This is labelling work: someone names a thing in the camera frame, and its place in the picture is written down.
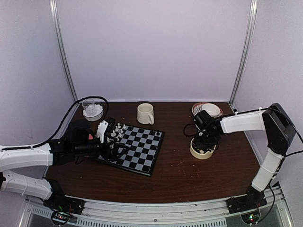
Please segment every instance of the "small white bowl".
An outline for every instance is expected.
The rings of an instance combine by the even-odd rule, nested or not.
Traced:
[[[89,122],[94,122],[99,120],[102,115],[103,115],[103,107],[101,105],[95,105],[95,108],[97,110],[96,115],[95,116],[87,116],[85,110],[83,110],[83,116],[85,117],[86,120],[88,120]]]
[[[190,153],[195,157],[195,158],[198,158],[198,159],[208,159],[210,158],[212,155],[213,155],[213,152],[216,148],[216,145],[214,146],[214,149],[212,149],[211,151],[207,151],[205,153],[198,153],[195,151],[195,149],[193,148],[193,142],[194,142],[194,139],[193,138],[190,142],[190,147],[189,147],[189,150],[190,150]]]
[[[217,113],[217,108],[219,109],[220,112],[217,115],[213,114],[213,113]],[[223,114],[221,108],[219,108],[218,106],[212,103],[196,103],[193,105],[191,109],[194,116],[196,116],[197,113],[201,112],[202,110],[206,110],[211,117],[218,117]]]
[[[86,116],[84,116],[85,117],[85,119],[86,120],[88,120],[89,122],[95,122],[95,121],[97,121],[97,120],[99,120],[101,117],[102,117],[102,115],[103,115],[103,111],[101,112],[101,113],[99,113],[97,116],[94,116],[94,117],[86,117]]]

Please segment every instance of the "cream ceramic mug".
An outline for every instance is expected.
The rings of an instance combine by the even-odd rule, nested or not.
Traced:
[[[138,105],[137,120],[141,124],[154,124],[153,106],[149,103]]]

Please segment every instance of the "brown tabletop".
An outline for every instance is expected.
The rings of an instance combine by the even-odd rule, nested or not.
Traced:
[[[259,164],[243,132],[224,135],[219,149],[207,160],[189,152],[191,138],[183,127],[192,123],[194,103],[152,103],[155,124],[136,120],[139,103],[111,103],[108,116],[116,122],[165,132],[164,141],[151,177],[107,166],[87,158],[80,165],[52,166],[47,179],[55,179],[67,195],[86,199],[164,203],[203,201],[244,194]],[[227,103],[216,103],[226,114]],[[83,119],[80,107],[73,120]],[[93,122],[96,130],[99,121]]]

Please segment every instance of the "chessboard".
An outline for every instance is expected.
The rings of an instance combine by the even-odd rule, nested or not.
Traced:
[[[117,136],[118,143],[128,146],[129,149],[123,151],[123,148],[119,148],[119,153],[125,153],[117,161],[105,160],[102,156],[99,156],[97,161],[120,169],[151,176],[162,145],[164,132],[137,128],[130,125],[123,125],[123,129],[121,128],[121,130],[122,133]]]

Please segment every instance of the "white wall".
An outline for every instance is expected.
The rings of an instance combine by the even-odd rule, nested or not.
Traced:
[[[0,144],[38,143],[53,134],[72,98],[49,0],[0,1]],[[17,170],[41,177],[44,167]],[[15,227],[24,197],[0,192],[0,225]]]
[[[249,110],[279,102],[303,134],[303,2],[259,1],[248,62],[236,96],[236,107]],[[262,161],[264,132],[250,134]],[[289,152],[303,149],[296,138]],[[278,175],[296,227],[302,227],[303,154],[290,156]]]
[[[61,0],[78,97],[227,101],[250,0]]]

